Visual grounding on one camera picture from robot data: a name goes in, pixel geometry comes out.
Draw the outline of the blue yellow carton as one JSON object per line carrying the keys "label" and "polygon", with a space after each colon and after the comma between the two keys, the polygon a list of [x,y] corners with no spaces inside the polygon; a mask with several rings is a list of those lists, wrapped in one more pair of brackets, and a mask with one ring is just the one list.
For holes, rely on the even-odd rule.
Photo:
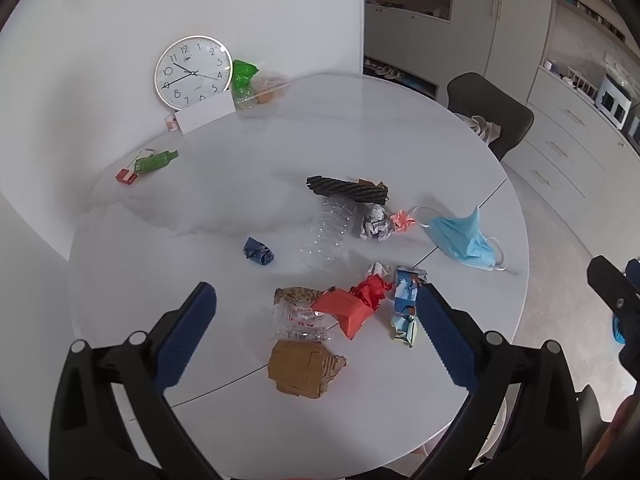
{"label": "blue yellow carton", "polygon": [[395,272],[394,314],[390,320],[394,338],[412,348],[416,340],[416,298],[427,284],[427,274],[421,269],[398,266]]}

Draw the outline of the small white paper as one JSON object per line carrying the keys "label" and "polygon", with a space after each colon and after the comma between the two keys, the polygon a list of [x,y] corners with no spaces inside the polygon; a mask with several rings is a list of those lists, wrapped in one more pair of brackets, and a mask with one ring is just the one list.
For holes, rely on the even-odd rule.
{"label": "small white paper", "polygon": [[395,269],[390,264],[384,264],[375,261],[369,266],[367,274],[377,275],[383,280],[389,281],[394,275]]}

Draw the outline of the brown snack wrapper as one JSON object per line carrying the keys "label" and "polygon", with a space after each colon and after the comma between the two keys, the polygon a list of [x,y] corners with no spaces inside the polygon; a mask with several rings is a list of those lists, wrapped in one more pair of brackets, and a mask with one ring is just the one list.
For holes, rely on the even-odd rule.
{"label": "brown snack wrapper", "polygon": [[360,185],[372,186],[372,188],[386,188],[386,185],[382,181],[374,183],[366,179],[358,179],[357,183]]}

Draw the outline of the blue face mask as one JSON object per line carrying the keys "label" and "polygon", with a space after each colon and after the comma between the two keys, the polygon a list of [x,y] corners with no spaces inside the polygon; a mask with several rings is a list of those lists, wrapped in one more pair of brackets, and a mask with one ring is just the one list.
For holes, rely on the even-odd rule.
{"label": "blue face mask", "polygon": [[478,270],[506,270],[506,255],[499,241],[480,229],[480,208],[475,207],[466,217],[447,217],[429,206],[415,206],[410,214],[451,260]]}

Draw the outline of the brown cardboard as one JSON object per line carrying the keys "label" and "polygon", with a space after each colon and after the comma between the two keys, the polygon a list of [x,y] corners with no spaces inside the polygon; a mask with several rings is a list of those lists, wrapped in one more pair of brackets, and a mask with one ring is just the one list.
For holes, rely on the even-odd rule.
{"label": "brown cardboard", "polygon": [[272,348],[268,377],[282,393],[320,399],[346,364],[321,341],[281,339]]}

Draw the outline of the grey newspaper ball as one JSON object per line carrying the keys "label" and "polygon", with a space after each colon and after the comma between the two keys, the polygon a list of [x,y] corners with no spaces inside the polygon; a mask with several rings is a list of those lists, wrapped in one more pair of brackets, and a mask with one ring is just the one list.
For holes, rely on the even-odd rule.
{"label": "grey newspaper ball", "polygon": [[386,209],[379,204],[370,204],[364,212],[360,224],[360,237],[363,240],[382,242],[390,238],[395,231]]}

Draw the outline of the white round wall clock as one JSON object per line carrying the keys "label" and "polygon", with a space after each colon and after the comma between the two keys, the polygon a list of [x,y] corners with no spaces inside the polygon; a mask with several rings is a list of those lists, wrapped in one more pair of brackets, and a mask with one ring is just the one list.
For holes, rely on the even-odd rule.
{"label": "white round wall clock", "polygon": [[230,89],[231,52],[219,40],[203,35],[181,38],[168,46],[154,68],[154,88],[172,110],[205,101]]}

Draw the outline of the red paper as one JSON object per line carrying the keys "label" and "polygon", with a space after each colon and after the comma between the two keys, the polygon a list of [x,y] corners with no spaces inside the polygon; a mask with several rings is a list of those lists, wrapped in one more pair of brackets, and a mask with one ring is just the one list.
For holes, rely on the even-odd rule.
{"label": "red paper", "polygon": [[311,307],[317,312],[333,316],[349,340],[355,338],[363,324],[374,313],[374,310],[360,298],[339,288],[324,292]]}

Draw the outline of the clear plastic cup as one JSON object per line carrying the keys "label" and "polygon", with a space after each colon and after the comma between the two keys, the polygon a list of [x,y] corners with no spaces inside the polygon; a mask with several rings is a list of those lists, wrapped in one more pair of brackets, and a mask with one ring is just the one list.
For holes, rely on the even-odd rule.
{"label": "clear plastic cup", "polygon": [[337,263],[347,242],[359,236],[363,213],[363,204],[344,197],[325,198],[309,236],[300,246],[303,263],[318,270],[328,270]]}

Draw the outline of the dark blue wrapper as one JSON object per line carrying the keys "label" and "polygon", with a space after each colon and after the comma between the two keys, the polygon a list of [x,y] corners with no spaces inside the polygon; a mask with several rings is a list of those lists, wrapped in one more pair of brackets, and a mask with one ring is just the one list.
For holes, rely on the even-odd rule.
{"label": "dark blue wrapper", "polygon": [[244,246],[243,246],[244,256],[250,261],[254,263],[258,263],[261,266],[268,266],[268,264],[273,262],[274,255],[271,249],[262,244],[262,242],[258,242],[253,237],[249,237]]}

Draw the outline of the pink paper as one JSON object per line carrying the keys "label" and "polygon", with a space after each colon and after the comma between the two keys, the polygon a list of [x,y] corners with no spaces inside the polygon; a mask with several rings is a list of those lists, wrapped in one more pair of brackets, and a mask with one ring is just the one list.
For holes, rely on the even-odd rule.
{"label": "pink paper", "polygon": [[390,222],[392,222],[394,232],[407,232],[412,226],[416,224],[416,219],[413,218],[408,211],[398,210],[390,215]]}

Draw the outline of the clear plastic snack bag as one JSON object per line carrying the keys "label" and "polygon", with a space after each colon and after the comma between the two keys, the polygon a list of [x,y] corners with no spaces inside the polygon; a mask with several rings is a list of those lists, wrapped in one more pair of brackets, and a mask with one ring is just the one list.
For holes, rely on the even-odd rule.
{"label": "clear plastic snack bag", "polygon": [[320,342],[329,339],[329,315],[314,308],[322,290],[294,286],[277,288],[273,296],[273,322],[279,339]]}

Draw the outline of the red paper ball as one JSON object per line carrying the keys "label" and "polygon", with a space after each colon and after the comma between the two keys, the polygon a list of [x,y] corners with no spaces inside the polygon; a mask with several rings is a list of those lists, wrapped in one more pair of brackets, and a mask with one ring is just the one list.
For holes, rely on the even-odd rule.
{"label": "red paper ball", "polygon": [[392,284],[385,281],[378,274],[370,274],[358,285],[352,286],[349,293],[358,298],[365,306],[375,311],[386,294],[392,289]]}

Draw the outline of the white drawer cabinet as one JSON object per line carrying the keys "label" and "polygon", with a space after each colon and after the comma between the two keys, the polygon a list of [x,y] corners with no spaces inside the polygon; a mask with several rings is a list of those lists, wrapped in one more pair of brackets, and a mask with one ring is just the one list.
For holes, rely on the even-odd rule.
{"label": "white drawer cabinet", "polygon": [[586,98],[538,68],[534,123],[504,161],[587,245],[639,238],[639,155]]}

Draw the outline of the white tall cupboard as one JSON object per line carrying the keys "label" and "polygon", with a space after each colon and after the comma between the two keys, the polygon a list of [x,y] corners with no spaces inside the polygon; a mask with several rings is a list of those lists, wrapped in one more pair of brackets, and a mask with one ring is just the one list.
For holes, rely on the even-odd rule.
{"label": "white tall cupboard", "polygon": [[544,54],[552,0],[364,0],[367,58],[426,81],[438,102],[473,72],[525,102]]}

